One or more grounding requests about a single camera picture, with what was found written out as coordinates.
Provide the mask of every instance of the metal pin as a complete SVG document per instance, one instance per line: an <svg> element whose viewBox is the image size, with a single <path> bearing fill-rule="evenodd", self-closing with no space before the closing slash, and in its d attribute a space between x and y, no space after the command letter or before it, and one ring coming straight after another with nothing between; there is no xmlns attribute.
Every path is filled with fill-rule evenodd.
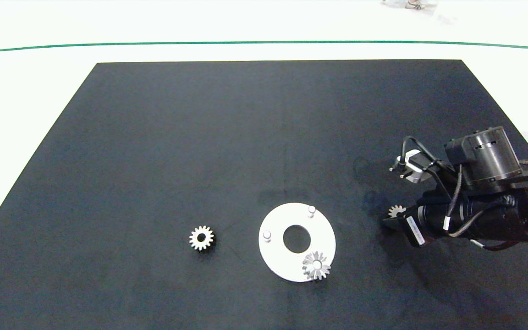
<svg viewBox="0 0 528 330"><path fill-rule="evenodd" d="M264 232L262 232L262 237L264 238L266 243L268 243L268 242L270 242L270 238L272 237L272 233L270 233L270 230L264 230Z"/></svg>
<svg viewBox="0 0 528 330"><path fill-rule="evenodd" d="M309 206L308 207L308 217L309 218L312 218L315 216L315 211L317 211L317 209L315 209L315 207L313 205Z"/></svg>

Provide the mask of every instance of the gear hole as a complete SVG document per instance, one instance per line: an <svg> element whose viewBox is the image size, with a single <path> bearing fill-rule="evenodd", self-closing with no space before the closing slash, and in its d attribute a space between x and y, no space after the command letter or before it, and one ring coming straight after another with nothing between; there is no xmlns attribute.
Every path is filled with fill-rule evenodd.
<svg viewBox="0 0 528 330"><path fill-rule="evenodd" d="M311 244L311 236L308 231L300 225L292 225L285 230L282 236L285 246L291 252L302 253Z"/></svg>

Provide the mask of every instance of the black table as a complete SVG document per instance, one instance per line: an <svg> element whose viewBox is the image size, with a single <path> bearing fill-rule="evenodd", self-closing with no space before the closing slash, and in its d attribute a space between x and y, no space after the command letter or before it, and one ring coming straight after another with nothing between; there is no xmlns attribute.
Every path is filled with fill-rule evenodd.
<svg viewBox="0 0 528 330"><path fill-rule="evenodd" d="M415 249L379 223L434 186L388 172L405 135L443 157L499 125L528 158L458 60L98 64L0 208L0 329L528 329L528 244ZM292 201L333 226L326 280L260 257Z"/></svg>

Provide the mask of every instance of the spur gear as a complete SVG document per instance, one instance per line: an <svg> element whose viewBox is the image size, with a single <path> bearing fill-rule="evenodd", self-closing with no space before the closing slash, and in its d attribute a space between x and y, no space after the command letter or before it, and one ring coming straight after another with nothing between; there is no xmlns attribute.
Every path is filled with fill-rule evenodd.
<svg viewBox="0 0 528 330"><path fill-rule="evenodd" d="M213 242L214 238L213 230L205 225L203 227L199 226L199 228L195 228L195 230L191 232L189 238L191 247L197 251L201 251L211 246L211 242Z"/></svg>
<svg viewBox="0 0 528 330"><path fill-rule="evenodd" d="M308 279L322 280L326 278L327 274L329 274L329 269L331 269L331 266L325 264L326 260L327 257L323 257L323 253L318 251L309 253L302 261L303 274Z"/></svg>
<svg viewBox="0 0 528 330"><path fill-rule="evenodd" d="M407 208L406 207L402 207L401 205L394 205L393 207L391 207L390 209L388 209L388 215L391 217L391 218L396 218L396 216L399 214L399 213L403 213L404 211L406 211Z"/></svg>

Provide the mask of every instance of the person's foot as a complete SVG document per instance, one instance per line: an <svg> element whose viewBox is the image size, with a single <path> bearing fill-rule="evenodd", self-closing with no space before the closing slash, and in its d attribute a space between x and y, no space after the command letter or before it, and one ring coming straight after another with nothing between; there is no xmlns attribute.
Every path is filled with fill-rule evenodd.
<svg viewBox="0 0 528 330"><path fill-rule="evenodd" d="M405 8L421 10L421 9L425 8L425 5L421 4L421 2L419 0L416 0L415 2L409 0L407 2L407 4L405 5Z"/></svg>

